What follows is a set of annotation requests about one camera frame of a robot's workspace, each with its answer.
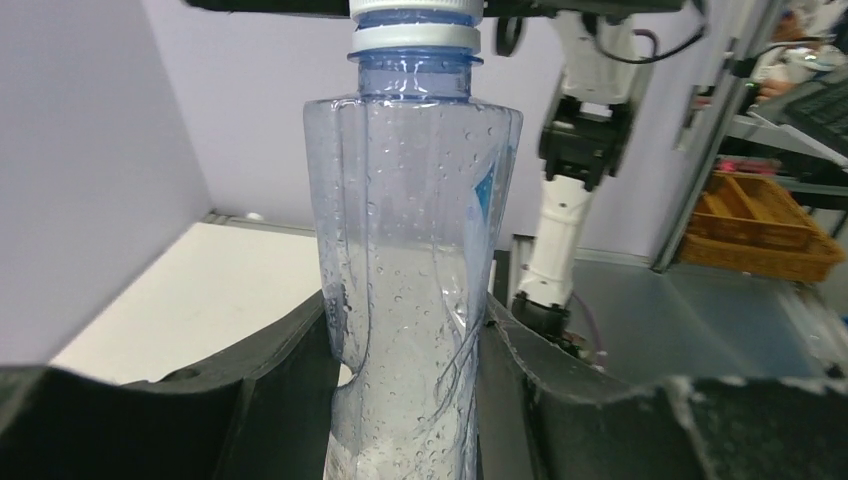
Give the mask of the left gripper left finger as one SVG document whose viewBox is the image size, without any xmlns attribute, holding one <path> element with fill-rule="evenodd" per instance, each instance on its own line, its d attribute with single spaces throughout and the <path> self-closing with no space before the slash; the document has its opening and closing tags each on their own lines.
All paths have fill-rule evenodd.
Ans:
<svg viewBox="0 0 848 480">
<path fill-rule="evenodd" d="M 5 479 L 319 479 L 339 376 L 314 294 L 157 382 L 1 370 Z"/>
</svg>

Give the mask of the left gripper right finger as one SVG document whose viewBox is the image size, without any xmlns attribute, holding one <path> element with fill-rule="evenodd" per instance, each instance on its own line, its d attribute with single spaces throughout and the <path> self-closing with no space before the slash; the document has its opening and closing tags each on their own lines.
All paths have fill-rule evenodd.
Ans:
<svg viewBox="0 0 848 480">
<path fill-rule="evenodd" d="M 490 299 L 479 337 L 487 479 L 843 479 L 847 384 L 815 378 L 629 385 Z"/>
</svg>

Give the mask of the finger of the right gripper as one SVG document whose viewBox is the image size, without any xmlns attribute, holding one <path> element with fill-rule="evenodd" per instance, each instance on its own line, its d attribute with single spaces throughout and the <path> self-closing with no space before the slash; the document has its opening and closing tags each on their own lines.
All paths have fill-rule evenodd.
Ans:
<svg viewBox="0 0 848 480">
<path fill-rule="evenodd" d="M 214 12 L 267 13 L 308 17 L 348 17 L 345 0 L 185 0 L 185 4 Z"/>
<path fill-rule="evenodd" d="M 682 9 L 683 0 L 489 0 L 485 17 L 555 17 L 560 11 L 627 17 L 641 13 L 668 13 Z"/>
</svg>

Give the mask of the white Ganten bottle cap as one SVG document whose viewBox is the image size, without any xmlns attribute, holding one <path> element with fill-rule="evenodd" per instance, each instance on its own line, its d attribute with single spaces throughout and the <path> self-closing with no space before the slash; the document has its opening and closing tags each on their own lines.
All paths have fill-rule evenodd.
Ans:
<svg viewBox="0 0 848 480">
<path fill-rule="evenodd" d="M 482 0 L 350 0 L 354 53 L 404 49 L 481 50 Z"/>
</svg>

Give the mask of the small clear water bottle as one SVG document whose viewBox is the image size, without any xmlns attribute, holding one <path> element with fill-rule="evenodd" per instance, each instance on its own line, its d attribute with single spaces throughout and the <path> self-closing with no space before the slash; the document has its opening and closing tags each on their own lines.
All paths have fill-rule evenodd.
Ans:
<svg viewBox="0 0 848 480">
<path fill-rule="evenodd" d="M 472 479 L 478 339 L 522 127 L 474 99 L 477 57 L 354 55 L 358 89 L 303 110 L 327 327 L 350 371 L 329 479 Z"/>
</svg>

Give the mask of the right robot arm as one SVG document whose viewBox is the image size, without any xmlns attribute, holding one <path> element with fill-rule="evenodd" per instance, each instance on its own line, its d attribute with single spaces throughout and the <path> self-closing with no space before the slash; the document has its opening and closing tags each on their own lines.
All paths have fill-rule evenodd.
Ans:
<svg viewBox="0 0 848 480">
<path fill-rule="evenodd" d="M 676 12 L 679 1 L 204 1 L 227 13 L 336 18 L 358 25 L 356 51 L 421 45 L 477 50 L 477 26 L 497 21 L 496 52 L 510 56 L 528 17 L 549 18 L 566 60 L 541 130 L 540 221 L 533 255 L 519 279 L 514 317 L 550 339 L 563 336 L 573 297 L 577 241 L 602 180 L 618 173 L 631 138 L 637 84 L 666 53 L 636 58 L 636 14 Z"/>
</svg>

